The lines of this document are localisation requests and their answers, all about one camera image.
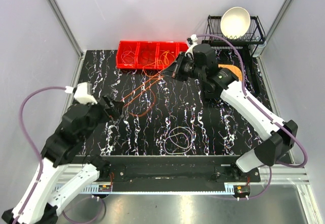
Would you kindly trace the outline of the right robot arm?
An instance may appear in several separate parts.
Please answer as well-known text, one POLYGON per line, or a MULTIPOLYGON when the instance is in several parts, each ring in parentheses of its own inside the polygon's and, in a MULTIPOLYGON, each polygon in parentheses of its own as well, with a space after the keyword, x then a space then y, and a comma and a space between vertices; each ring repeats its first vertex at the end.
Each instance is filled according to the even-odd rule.
POLYGON ((161 73, 183 82, 188 78, 198 79, 207 99, 225 101, 258 133, 262 144, 242 154, 230 170, 235 181, 243 181, 249 171, 259 166, 273 166, 294 146, 297 124, 273 114, 243 86, 243 79, 231 69, 220 67, 210 45, 199 44, 187 53, 180 52, 161 73))

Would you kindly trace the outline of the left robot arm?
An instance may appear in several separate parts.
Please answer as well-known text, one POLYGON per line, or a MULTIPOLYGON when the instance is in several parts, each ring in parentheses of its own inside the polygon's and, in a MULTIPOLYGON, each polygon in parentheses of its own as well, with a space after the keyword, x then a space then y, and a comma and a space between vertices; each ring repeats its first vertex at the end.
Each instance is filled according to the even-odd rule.
POLYGON ((25 194, 15 208, 6 210, 6 223, 56 223, 64 208, 81 190, 94 181, 111 177, 110 162, 93 155, 84 167, 58 191, 58 180, 83 143, 101 123, 117 120, 124 103, 103 96, 99 103, 88 101, 70 106, 62 116, 55 132, 46 140, 41 151, 41 162, 25 194))

